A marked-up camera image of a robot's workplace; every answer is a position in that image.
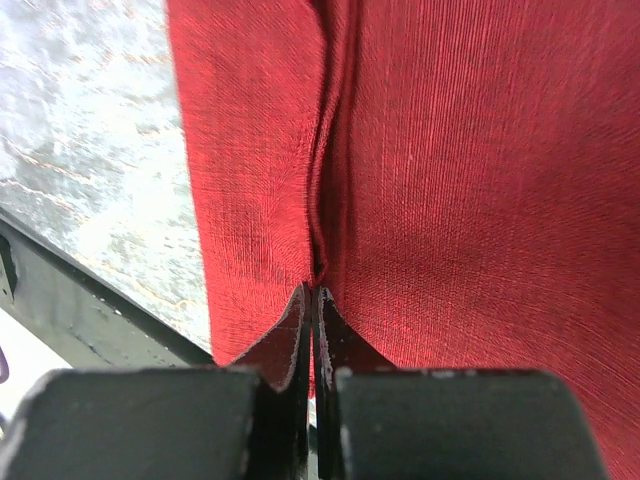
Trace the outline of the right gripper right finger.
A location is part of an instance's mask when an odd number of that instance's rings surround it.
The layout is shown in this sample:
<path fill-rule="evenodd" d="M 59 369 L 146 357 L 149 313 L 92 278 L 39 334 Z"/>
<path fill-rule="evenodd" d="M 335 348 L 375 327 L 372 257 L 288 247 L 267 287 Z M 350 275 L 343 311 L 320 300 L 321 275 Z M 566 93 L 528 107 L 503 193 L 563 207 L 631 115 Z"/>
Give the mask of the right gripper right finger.
<path fill-rule="evenodd" d="M 583 410 L 532 369 L 402 369 L 312 303 L 323 479 L 605 479 Z"/>

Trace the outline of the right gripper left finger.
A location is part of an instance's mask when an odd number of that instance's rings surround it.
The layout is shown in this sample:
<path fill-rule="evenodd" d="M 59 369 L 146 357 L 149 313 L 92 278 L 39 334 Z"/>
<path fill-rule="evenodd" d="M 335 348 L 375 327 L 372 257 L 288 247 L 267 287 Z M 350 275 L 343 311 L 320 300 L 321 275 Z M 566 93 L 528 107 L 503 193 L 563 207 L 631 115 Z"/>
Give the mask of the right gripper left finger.
<path fill-rule="evenodd" d="M 5 479 L 298 479 L 311 292 L 226 367 L 52 371 L 1 443 Z"/>

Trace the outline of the dark red cloth napkin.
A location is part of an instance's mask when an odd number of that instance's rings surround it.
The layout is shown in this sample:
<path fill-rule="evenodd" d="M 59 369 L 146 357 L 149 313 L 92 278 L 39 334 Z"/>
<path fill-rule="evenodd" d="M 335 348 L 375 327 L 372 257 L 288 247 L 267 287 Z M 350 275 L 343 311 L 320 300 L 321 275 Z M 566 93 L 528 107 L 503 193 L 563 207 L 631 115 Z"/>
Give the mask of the dark red cloth napkin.
<path fill-rule="evenodd" d="M 537 367 L 639 475 L 639 5 L 172 1 L 215 361 L 326 286 L 408 367 Z"/>

